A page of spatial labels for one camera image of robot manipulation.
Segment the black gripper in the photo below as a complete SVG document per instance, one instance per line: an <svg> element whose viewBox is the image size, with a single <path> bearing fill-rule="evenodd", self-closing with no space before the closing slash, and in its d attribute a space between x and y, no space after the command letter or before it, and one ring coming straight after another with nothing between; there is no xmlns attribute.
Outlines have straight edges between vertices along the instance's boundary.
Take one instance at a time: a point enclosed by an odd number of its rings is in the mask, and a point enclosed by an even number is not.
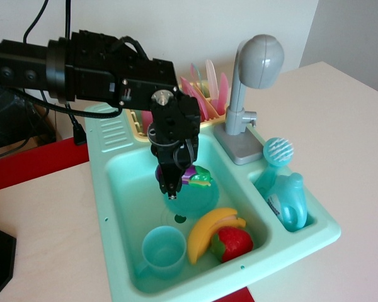
<svg viewBox="0 0 378 302"><path fill-rule="evenodd" d="M169 200L174 200L181 191L183 175L197 159L199 139L188 138L173 143L161 143L151 138L149 141L151 152L158 161L155 175L159 188L163 194L168 193Z"/></svg>

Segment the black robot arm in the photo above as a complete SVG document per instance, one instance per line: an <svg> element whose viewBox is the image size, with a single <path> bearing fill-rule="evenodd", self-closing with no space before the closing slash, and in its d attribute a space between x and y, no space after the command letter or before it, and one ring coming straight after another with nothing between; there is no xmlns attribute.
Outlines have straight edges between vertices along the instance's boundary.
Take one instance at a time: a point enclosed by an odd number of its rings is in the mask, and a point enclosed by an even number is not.
<svg viewBox="0 0 378 302"><path fill-rule="evenodd" d="M186 170L196 161L200 108L178 87L170 61L150 59L129 36L89 31L51 40L47 46L0 42L0 88L22 96L46 91L60 103L103 102L112 116L124 109L149 111L151 151L162 193L175 199Z"/></svg>

